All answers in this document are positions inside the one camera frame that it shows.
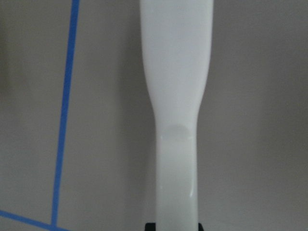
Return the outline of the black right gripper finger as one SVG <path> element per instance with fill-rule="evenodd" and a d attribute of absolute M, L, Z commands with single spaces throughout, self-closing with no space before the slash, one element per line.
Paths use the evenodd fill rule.
<path fill-rule="evenodd" d="M 146 223 L 145 224 L 145 231 L 156 231 L 156 223 Z"/>

